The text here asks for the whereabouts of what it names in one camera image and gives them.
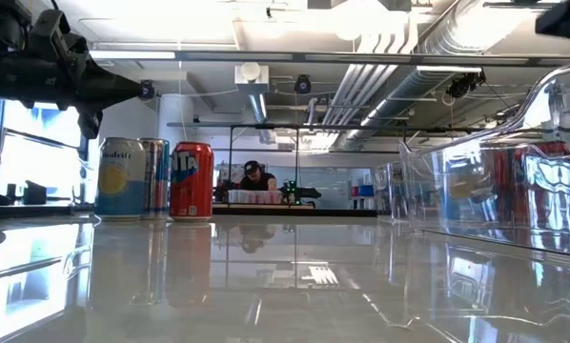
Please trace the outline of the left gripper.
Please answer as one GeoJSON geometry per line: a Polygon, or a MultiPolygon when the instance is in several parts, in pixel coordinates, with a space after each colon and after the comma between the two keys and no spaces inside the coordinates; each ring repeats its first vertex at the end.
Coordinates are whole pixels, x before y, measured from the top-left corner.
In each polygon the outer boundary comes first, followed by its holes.
{"type": "Polygon", "coordinates": [[[98,136],[102,122],[102,109],[93,102],[115,104],[143,93],[139,82],[95,67],[88,54],[49,61],[26,53],[22,71],[23,106],[31,109],[41,102],[56,104],[59,109],[76,107],[78,126],[87,139],[98,136]]]}

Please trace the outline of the blue silver Red Bull can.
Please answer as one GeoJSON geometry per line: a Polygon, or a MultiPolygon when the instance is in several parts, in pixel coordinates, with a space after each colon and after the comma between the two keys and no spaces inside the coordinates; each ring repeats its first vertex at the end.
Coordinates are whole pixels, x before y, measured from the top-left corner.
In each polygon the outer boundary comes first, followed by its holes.
{"type": "Polygon", "coordinates": [[[146,153],[144,218],[168,215],[170,144],[157,138],[139,138],[146,153]]]}

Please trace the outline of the red Fanta can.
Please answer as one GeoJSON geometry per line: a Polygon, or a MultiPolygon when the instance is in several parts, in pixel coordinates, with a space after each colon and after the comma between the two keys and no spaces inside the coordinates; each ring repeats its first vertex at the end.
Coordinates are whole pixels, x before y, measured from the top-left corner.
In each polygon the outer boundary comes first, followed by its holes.
{"type": "Polygon", "coordinates": [[[209,144],[182,141],[171,154],[170,218],[206,221],[213,216],[214,152],[209,144]]]}

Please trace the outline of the bright window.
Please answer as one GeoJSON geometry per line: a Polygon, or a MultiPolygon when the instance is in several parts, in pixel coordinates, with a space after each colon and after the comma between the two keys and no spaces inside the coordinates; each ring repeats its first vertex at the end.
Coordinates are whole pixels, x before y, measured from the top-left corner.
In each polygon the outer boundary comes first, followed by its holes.
{"type": "Polygon", "coordinates": [[[9,185],[18,197],[30,182],[46,189],[48,201],[67,202],[85,193],[83,159],[88,141],[77,126],[78,113],[50,103],[27,109],[0,100],[0,193],[9,185]]]}

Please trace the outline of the small black box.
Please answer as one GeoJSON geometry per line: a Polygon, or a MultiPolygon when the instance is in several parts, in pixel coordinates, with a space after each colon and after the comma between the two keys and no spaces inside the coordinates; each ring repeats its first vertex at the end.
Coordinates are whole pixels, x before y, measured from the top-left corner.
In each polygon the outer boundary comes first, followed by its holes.
{"type": "Polygon", "coordinates": [[[47,203],[47,189],[27,180],[26,188],[23,190],[23,203],[25,205],[45,205],[47,203]]]}

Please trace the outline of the white box with round dome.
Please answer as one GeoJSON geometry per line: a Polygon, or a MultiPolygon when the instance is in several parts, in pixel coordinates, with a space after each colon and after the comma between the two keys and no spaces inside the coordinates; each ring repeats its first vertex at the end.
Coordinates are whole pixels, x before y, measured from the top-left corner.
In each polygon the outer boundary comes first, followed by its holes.
{"type": "Polygon", "coordinates": [[[249,94],[261,94],[270,90],[269,67],[256,62],[244,62],[234,67],[236,88],[249,94]]]}

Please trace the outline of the person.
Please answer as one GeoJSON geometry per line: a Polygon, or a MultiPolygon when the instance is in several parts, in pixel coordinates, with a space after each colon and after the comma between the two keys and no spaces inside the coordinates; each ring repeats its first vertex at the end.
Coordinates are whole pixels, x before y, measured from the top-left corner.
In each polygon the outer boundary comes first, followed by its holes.
{"type": "Polygon", "coordinates": [[[273,174],[265,172],[260,164],[251,160],[244,165],[244,177],[239,188],[245,191],[276,191],[276,178],[273,174]]]}

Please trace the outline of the tan work table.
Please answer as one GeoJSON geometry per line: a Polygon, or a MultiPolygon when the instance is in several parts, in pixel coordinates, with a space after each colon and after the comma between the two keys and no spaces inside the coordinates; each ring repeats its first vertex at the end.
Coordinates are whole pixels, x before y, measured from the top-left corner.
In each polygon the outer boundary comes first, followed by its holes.
{"type": "Polygon", "coordinates": [[[303,210],[303,211],[313,211],[316,208],[313,205],[286,205],[286,204],[222,204],[214,203],[214,211],[223,209],[235,209],[235,210],[303,210]]]}

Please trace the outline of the long LED light bar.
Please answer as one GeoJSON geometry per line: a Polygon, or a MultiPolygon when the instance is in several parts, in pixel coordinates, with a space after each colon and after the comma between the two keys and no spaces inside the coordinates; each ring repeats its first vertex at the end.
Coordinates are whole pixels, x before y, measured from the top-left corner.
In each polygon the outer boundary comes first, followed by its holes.
{"type": "Polygon", "coordinates": [[[234,50],[93,50],[94,60],[180,62],[266,62],[414,66],[554,68],[570,64],[558,55],[442,55],[401,53],[280,52],[234,50]]]}

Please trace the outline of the white pipe bundle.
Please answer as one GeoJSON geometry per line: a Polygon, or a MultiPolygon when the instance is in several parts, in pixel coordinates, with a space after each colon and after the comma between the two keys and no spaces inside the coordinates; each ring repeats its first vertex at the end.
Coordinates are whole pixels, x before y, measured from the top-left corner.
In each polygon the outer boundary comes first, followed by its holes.
{"type": "MultiPolygon", "coordinates": [[[[408,54],[418,40],[416,20],[409,16],[393,28],[366,34],[357,52],[374,54],[408,54]]],[[[395,65],[351,64],[336,90],[321,122],[322,125],[345,125],[386,80],[395,65]]]]}

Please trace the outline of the small robot with green lights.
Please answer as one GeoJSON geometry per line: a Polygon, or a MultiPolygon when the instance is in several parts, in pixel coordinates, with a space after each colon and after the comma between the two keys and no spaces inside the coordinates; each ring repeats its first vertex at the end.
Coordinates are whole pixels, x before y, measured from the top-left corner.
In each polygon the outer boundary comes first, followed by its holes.
{"type": "Polygon", "coordinates": [[[315,188],[299,187],[295,181],[286,180],[279,188],[282,202],[287,205],[301,205],[303,198],[319,199],[322,194],[315,188]]]}

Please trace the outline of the black metal workstation frame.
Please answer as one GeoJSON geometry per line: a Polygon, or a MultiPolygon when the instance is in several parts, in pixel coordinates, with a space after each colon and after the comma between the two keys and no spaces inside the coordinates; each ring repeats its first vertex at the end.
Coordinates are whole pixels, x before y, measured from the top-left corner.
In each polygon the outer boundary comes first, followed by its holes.
{"type": "Polygon", "coordinates": [[[448,144],[442,143],[437,146],[411,146],[406,147],[401,142],[391,142],[385,150],[361,150],[361,149],[312,149],[302,142],[300,130],[294,130],[292,141],[286,148],[279,148],[277,144],[261,148],[240,148],[234,144],[234,136],[241,131],[262,131],[266,129],[272,133],[277,128],[276,125],[268,124],[240,124],[229,127],[231,131],[227,136],[227,146],[225,148],[215,148],[215,166],[224,168],[222,180],[226,183],[227,189],[238,186],[242,178],[243,164],[250,160],[257,161],[265,172],[273,172],[275,168],[290,168],[292,175],[289,177],[279,176],[278,183],[286,180],[295,181],[299,187],[310,188],[310,182],[301,176],[302,168],[349,168],[349,169],[371,169],[387,162],[399,162],[404,153],[416,153],[425,155],[427,153],[440,152],[445,154],[453,152],[456,148],[471,147],[469,142],[460,138],[448,144]]]}

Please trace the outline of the silver ventilation duct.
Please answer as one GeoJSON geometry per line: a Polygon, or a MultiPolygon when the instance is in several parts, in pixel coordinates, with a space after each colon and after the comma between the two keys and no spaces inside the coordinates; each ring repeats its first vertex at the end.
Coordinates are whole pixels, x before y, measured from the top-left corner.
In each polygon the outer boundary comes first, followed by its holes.
{"type": "MultiPolygon", "coordinates": [[[[458,0],[436,27],[419,41],[416,52],[438,55],[482,55],[510,34],[526,17],[527,10],[489,8],[498,0],[458,0]]],[[[363,120],[365,127],[382,126],[384,116],[397,116],[410,109],[417,98],[443,84],[446,71],[419,71],[399,66],[386,79],[387,91],[373,100],[374,107],[363,120]]]]}

